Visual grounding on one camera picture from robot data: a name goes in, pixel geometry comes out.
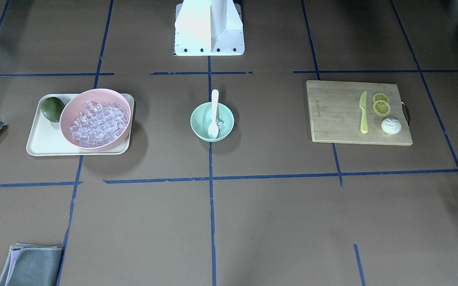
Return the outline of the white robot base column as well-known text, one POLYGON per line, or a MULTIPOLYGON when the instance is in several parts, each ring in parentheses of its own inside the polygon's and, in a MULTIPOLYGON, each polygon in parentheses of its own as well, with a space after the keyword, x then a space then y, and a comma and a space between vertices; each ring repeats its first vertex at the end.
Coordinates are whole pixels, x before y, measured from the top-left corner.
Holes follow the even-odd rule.
POLYGON ((245 52, 242 7, 234 0, 184 0, 176 5, 176 56, 240 56, 245 52))

